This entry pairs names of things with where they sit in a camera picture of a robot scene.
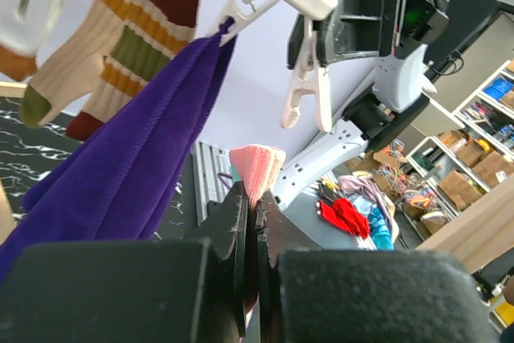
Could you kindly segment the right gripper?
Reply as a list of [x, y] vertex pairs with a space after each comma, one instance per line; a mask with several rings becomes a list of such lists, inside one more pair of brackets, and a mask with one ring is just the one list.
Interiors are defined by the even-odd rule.
[[320, 65], [350, 59], [409, 56], [433, 43], [449, 23], [447, 0], [338, 0], [323, 20], [314, 21]]

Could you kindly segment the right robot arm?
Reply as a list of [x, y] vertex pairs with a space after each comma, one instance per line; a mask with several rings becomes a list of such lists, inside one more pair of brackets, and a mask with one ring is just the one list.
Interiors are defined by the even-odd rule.
[[[281, 125], [293, 127], [301, 99], [311, 95], [322, 135], [280, 171], [273, 194], [281, 209], [340, 163], [383, 149], [428, 105], [423, 57], [447, 27], [447, 5], [447, 0], [338, 0], [321, 21], [297, 18], [288, 42], [292, 79]], [[352, 90], [334, 117], [328, 68], [351, 59], [372, 59], [374, 79]]]

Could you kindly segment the pink dotted sock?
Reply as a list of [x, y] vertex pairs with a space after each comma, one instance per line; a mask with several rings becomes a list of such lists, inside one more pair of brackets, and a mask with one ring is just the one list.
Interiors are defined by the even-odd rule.
[[231, 149], [229, 158], [254, 210], [264, 193], [275, 186], [286, 153], [273, 146], [251, 144]]

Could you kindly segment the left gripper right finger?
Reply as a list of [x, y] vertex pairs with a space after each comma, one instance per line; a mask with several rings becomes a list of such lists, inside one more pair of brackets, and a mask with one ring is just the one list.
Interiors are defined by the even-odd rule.
[[470, 275], [437, 251], [322, 249], [266, 193], [256, 209], [264, 342], [496, 342]]

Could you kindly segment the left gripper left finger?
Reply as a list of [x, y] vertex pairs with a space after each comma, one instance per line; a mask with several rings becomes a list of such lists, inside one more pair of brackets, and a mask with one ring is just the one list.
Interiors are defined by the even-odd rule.
[[181, 240], [27, 248], [1, 286], [2, 341], [238, 341], [247, 203], [236, 182]]

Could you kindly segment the striped beige sock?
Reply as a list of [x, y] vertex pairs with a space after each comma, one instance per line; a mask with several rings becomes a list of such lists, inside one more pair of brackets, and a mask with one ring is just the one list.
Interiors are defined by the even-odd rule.
[[81, 26], [28, 82], [19, 115], [29, 128], [52, 121], [100, 82], [104, 57], [120, 38], [129, 0], [94, 0]]
[[67, 135], [87, 140], [113, 118], [189, 43], [199, 0], [129, 0], [124, 29], [105, 57], [99, 83]]

